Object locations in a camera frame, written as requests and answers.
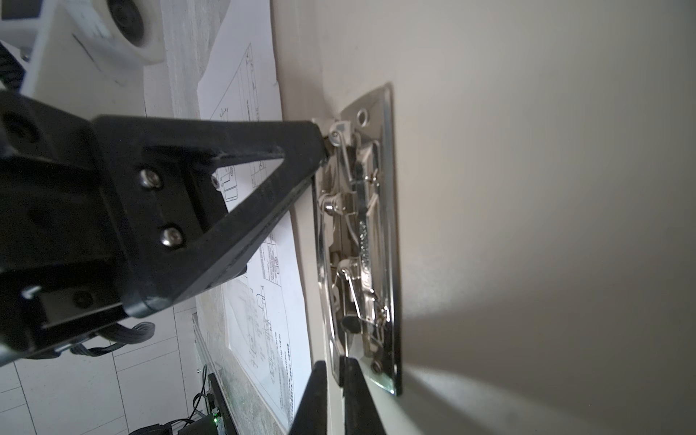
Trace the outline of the technical drawing sheet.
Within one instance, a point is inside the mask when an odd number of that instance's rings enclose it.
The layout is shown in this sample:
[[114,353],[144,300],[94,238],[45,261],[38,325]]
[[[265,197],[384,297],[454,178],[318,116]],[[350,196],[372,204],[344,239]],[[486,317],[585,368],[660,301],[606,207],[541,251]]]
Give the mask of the technical drawing sheet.
[[[210,121],[283,118],[268,1],[233,1],[198,86]],[[236,361],[230,407],[244,434],[286,434],[312,371],[306,301],[291,215],[286,213],[246,263],[221,286],[224,349]]]

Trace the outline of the beige cardboard folder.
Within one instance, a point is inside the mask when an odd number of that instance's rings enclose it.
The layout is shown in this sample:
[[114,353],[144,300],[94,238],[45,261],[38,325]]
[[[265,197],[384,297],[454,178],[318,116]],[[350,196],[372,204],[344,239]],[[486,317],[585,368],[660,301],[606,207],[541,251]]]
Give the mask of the beige cardboard folder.
[[275,1],[288,119],[393,90],[391,434],[695,431],[692,1]]

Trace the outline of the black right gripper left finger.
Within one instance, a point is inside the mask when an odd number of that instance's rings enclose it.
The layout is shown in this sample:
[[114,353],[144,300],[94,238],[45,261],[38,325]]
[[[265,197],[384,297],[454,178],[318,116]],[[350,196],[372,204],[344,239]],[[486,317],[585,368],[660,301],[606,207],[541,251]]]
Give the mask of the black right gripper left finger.
[[327,434],[327,368],[317,361],[306,384],[289,435]]

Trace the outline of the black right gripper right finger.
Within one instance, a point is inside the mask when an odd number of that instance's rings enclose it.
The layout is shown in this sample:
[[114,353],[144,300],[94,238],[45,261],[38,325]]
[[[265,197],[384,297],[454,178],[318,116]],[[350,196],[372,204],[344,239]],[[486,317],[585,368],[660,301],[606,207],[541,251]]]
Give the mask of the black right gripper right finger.
[[356,359],[343,357],[344,433],[386,435],[364,374]]

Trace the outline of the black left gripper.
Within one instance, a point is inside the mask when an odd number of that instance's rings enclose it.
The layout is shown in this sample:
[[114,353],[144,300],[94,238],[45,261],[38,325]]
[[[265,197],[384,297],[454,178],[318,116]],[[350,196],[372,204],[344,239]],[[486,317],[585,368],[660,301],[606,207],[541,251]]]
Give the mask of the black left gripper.
[[2,92],[2,363],[242,275],[326,158],[310,121],[87,121]]

